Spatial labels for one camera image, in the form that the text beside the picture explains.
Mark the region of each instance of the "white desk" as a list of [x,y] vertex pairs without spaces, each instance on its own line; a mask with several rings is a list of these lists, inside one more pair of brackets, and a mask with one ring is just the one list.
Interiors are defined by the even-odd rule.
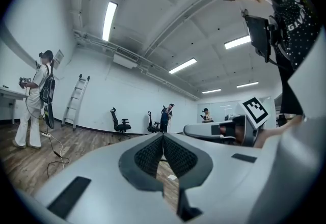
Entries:
[[25,92],[23,92],[23,89],[21,92],[17,92],[17,91],[10,90],[8,88],[0,87],[0,96],[8,99],[14,99],[14,104],[12,106],[12,118],[11,118],[11,123],[14,124],[16,100],[23,100],[26,97],[26,94]]

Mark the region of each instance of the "black mesh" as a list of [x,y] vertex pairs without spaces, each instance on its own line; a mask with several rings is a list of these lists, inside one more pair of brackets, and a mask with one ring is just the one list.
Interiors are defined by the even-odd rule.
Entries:
[[163,146],[164,156],[178,178],[189,172],[196,165],[198,161],[197,156],[175,141],[164,138]]
[[156,178],[157,167],[163,155],[162,142],[163,137],[158,138],[139,150],[134,156],[137,166],[154,178]]

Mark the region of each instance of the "ceiling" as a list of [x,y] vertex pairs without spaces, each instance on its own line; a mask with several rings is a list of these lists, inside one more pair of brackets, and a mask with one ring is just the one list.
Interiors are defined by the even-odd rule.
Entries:
[[235,89],[249,81],[271,80],[277,67],[265,64],[250,43],[226,50],[224,43],[248,34],[241,9],[267,18],[265,2],[223,0],[71,0],[77,31],[102,37],[108,2],[118,8],[110,42],[171,70],[195,58],[176,75],[201,91]]

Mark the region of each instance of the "fluorescent light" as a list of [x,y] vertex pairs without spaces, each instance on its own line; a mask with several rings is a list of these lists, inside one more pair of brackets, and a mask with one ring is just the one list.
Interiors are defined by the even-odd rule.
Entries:
[[105,41],[108,41],[114,13],[116,12],[117,6],[118,5],[113,2],[108,3],[105,20],[104,20],[103,37],[102,37],[102,39]]
[[221,91],[221,89],[206,91],[206,92],[203,92],[203,94],[208,94],[208,93],[213,93],[213,92],[219,92],[219,91]]
[[259,82],[247,83],[247,84],[245,84],[245,85],[237,86],[237,88],[243,88],[243,87],[253,86],[253,85],[257,85],[258,83],[259,83]]
[[186,63],[183,63],[182,65],[176,67],[175,69],[172,69],[169,73],[170,74],[174,74],[175,72],[178,72],[181,69],[184,69],[194,63],[196,63],[197,61],[195,59],[190,59],[189,61],[187,61]]
[[245,37],[227,42],[224,45],[225,45],[226,49],[229,49],[229,48],[236,47],[238,45],[242,45],[242,44],[245,44],[248,42],[251,42],[250,36],[245,36]]

